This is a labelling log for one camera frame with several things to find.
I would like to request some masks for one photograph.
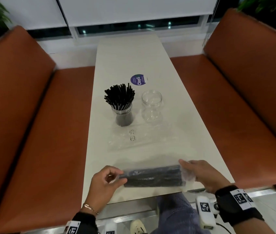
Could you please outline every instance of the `white table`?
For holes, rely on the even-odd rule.
[[[149,130],[141,115],[141,95],[158,90],[163,96],[161,130],[151,131],[153,143],[119,147],[118,134],[128,128],[115,123],[115,115],[104,100],[104,90],[127,84],[133,75],[148,78],[144,85],[132,85],[134,122],[128,128]],[[82,202],[86,199],[93,174],[105,165],[120,169],[178,164],[178,159],[206,160],[229,181],[234,182],[225,162],[198,114],[187,90],[156,35],[136,35],[102,39],[98,45],[92,93],[89,136]],[[203,188],[199,182],[186,190]],[[128,201],[181,191],[180,188],[119,188],[110,203]]]

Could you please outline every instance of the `purple round sticker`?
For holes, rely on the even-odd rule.
[[[143,74],[135,74],[131,77],[130,81],[135,85],[144,85],[146,83]]]

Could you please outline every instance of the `cream-colored shoe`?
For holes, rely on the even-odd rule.
[[[130,234],[147,233],[142,221],[140,219],[133,220],[130,224]]]

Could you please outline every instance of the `white roller blind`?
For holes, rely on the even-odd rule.
[[[217,0],[59,0],[69,26],[212,14]]]
[[[66,26],[56,0],[0,0],[14,25],[27,30]]]

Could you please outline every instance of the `orange booth seat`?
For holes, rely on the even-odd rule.
[[[236,184],[276,184],[276,31],[230,9],[204,51],[171,60]],[[22,27],[0,40],[0,233],[81,207],[95,68],[54,66]]]

